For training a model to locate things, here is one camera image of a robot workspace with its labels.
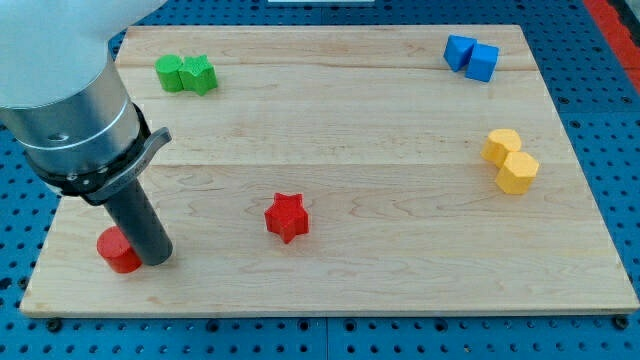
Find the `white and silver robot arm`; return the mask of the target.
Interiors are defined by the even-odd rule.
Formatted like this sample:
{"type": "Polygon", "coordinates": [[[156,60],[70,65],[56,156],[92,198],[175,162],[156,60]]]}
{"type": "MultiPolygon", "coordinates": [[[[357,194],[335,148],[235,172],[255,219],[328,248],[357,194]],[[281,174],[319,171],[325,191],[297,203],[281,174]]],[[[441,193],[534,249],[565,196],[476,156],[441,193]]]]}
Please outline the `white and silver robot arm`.
{"type": "Polygon", "coordinates": [[[2,2],[1,121],[37,168],[84,174],[132,146],[139,120],[108,42],[163,3],[2,2]]]}

